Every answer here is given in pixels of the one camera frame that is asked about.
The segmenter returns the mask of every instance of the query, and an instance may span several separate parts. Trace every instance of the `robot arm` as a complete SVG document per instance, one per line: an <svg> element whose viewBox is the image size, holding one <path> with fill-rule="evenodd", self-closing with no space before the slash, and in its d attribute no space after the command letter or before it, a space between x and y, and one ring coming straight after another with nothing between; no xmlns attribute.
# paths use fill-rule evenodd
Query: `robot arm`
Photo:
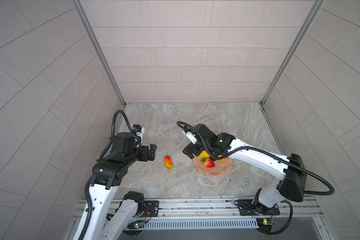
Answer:
<svg viewBox="0 0 360 240"><path fill-rule="evenodd" d="M264 189L259 189L256 193L252 204L253 209L259 214L264 214L269 208L285 199L301 202L304 193L307 193L304 191L307 174L317 178L330 189L328 192L310 192L311 194L331 195L334 193L332 185L306 170L301 157L296 154L288 157L270 153L225 132L216 136L204 124L192 127L185 122L177 122L177 125L183 129L183 134L191 141L183 150L183 153L191 159L199 156L202 151L207 151L214 161L230 156L257 166L277 178L276 181Z"/></svg>

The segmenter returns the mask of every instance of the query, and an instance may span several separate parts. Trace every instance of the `toy fruit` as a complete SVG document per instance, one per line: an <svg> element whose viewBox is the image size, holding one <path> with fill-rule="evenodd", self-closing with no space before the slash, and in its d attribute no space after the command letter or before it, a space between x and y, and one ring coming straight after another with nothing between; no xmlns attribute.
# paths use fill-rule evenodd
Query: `toy fruit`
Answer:
<svg viewBox="0 0 360 240"><path fill-rule="evenodd" d="M170 156L165 156L164 157L164 164L165 164L166 168L172 169L173 165L172 165L172 159L171 159Z"/></svg>
<svg viewBox="0 0 360 240"><path fill-rule="evenodd" d="M209 157L202 158L202 163L205 167L214 167L215 163Z"/></svg>
<svg viewBox="0 0 360 240"><path fill-rule="evenodd" d="M209 155L206 151L202 151L202 153L200 153L199 157L205 158L205 157L209 157Z"/></svg>

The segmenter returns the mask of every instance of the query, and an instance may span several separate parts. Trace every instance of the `black cable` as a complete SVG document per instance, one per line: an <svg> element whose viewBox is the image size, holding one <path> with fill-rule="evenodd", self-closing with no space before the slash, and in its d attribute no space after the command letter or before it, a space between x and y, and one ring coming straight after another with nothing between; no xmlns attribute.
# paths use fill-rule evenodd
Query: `black cable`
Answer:
<svg viewBox="0 0 360 240"><path fill-rule="evenodd" d="M283 232L284 230L287 229L287 227L289 226L289 224L291 223L291 220L292 220L293 207L292 207L292 204L290 202L288 202L287 200L283 200L281 202L285 202L285 203L287 203L289 205L290 212L289 212L289 217L288 217L287 223L280 230L277 230L277 231L274 231L274 232L264 232L264 231L261 231L260 229L258 229L258 231L260 233L264 233L264 234L267 234L267 235L276 235L276 234L279 234L279 233L281 233L281 232Z"/></svg>
<svg viewBox="0 0 360 240"><path fill-rule="evenodd" d="M113 136L115 136L115 125L116 125L116 117L117 115L121 113L124 117L124 120L125 120L125 123L127 124L127 127L129 129L129 131L131 133L133 133L135 136L137 136L136 132L134 131L134 129L131 128L131 125L129 124L129 121L128 121L128 118L127 116L125 115L125 112L122 111L122 110L117 110L115 112L115 114L113 114L113 118L112 118L112 128L111 128L111 131L110 131L110 140L109 140L109 143L108 145L106 146L106 148L104 149L104 151L102 151L100 157L99 157L99 160L101 160L103 157L104 157L104 154L108 151L108 149L110 148L110 146L112 145L113 143Z"/></svg>
<svg viewBox="0 0 360 240"><path fill-rule="evenodd" d="M84 194L85 194L85 198L87 200L87 205L88 205L88 212L87 212L87 218L85 219L83 229L81 230L81 233L79 236L79 240L82 240L84 238L85 233L87 232L87 228L89 226L89 222L91 221L91 216L92 216L92 199L91 199L91 195L89 194L89 185L91 185L91 183L88 180L87 184L84 188Z"/></svg>
<svg viewBox="0 0 360 240"><path fill-rule="evenodd" d="M177 124L177 126L181 127L182 129L184 129L184 130L186 130L186 131L189 131L189 129L195 131L195 132L197 133L197 135L199 136L199 138L201 139L201 142L203 143L203 146L204 146L206 152L207 152L208 155L209 155L212 159L214 159L214 160L224 159L224 158L226 158L226 157L234 154L235 152L238 152L238 151L241 151L241 150L254 150L254 151L257 151L257 152L261 152L261 153L263 153L263 154L265 154L265 155L267 155L267 156L269 156L269 157L272 157L272 158L275 159L276 161L282 162L282 163L284 163L284 164L286 164L286 165L288 165L288 166L290 166L290 167L293 167L293 168L295 168L295 169L297 169L297 170L302 171L302 172L305 173L305 174L308 174L308 175L316 178L317 180L319 180L320 182L322 182L324 185L326 185L326 186L329 188L329 190L326 191L326 192L304 191L304 194L312 194L312 195L332 195L332 194L335 193L335 189L333 188L333 186L332 186L329 182L327 182L327 180L323 179L323 178L320 177L319 175L317 175L317 174L315 174L315 173L313 173L313 172L311 172L311 171L308 171L308 170L306 170L306 169L304 169L304 168L301 168L301 167L299 167L299 166L297 166L297 165L294 165L294 164L292 164L292 163L290 163L290 162L288 162L288 161L285 161L284 159L281 159L281 158L279 158L279 157L277 157L277 156L275 156L275 155L273 155L273 154L271 154L271 153L269 153L269 152L267 152L267 151L265 151L265 150L259 149L259 148L257 148L257 147L250 147L250 146L238 147L238 148L230 151L229 153L225 154L224 156L214 157L214 156L212 156L211 152L209 151L208 147L206 146L205 141L204 141L204 139L203 139L203 137L202 137L202 135L200 134L199 131L197 131L194 127L192 127L191 125L189 125L188 123L185 123L185 122L178 121L178 122L176 122L176 124Z"/></svg>

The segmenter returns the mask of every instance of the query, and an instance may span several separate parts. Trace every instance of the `yellow fruit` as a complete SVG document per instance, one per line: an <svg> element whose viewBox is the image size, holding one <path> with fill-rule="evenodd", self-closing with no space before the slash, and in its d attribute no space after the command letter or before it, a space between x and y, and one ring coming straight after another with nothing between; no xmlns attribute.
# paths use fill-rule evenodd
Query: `yellow fruit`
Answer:
<svg viewBox="0 0 360 240"><path fill-rule="evenodd" d="M199 157L206 158L206 157L209 157L209 155L206 151L202 151L202 153L200 153Z"/></svg>

